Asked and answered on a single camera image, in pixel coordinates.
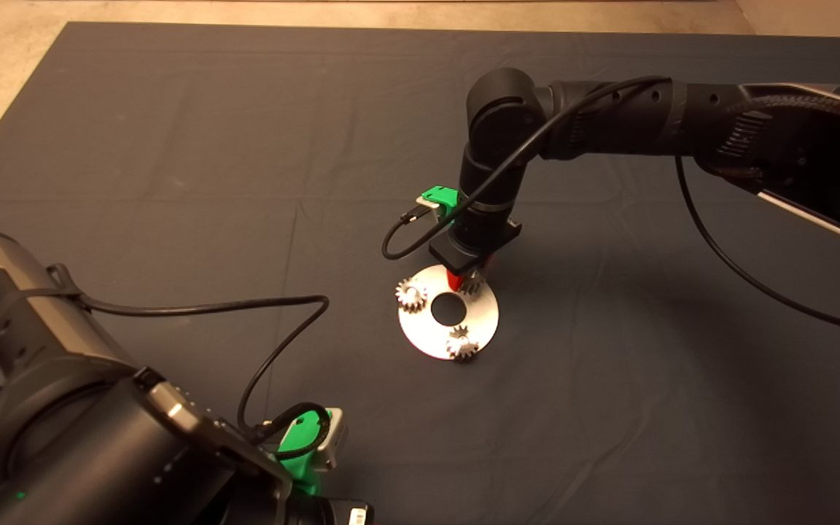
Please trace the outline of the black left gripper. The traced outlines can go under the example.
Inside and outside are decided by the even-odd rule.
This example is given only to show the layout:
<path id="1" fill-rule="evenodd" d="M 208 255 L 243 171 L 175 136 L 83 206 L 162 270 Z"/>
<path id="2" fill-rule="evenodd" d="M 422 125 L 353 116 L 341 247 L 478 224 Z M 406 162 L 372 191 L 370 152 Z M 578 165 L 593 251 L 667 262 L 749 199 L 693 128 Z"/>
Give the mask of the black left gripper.
<path id="1" fill-rule="evenodd" d="M 374 507 L 360 499 L 293 494 L 284 509 L 286 524 L 374 524 Z"/>

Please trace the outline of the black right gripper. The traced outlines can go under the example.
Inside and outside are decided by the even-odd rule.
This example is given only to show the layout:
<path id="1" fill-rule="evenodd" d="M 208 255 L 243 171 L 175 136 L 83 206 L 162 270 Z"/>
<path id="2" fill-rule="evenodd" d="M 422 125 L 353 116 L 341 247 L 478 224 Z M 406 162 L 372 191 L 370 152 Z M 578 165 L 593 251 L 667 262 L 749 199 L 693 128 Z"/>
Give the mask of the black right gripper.
<path id="1" fill-rule="evenodd" d="M 446 267 L 450 290 L 461 290 L 464 273 L 487 269 L 497 250 L 522 233 L 522 224 L 505 212 L 466 211 L 429 242 L 429 252 Z"/>

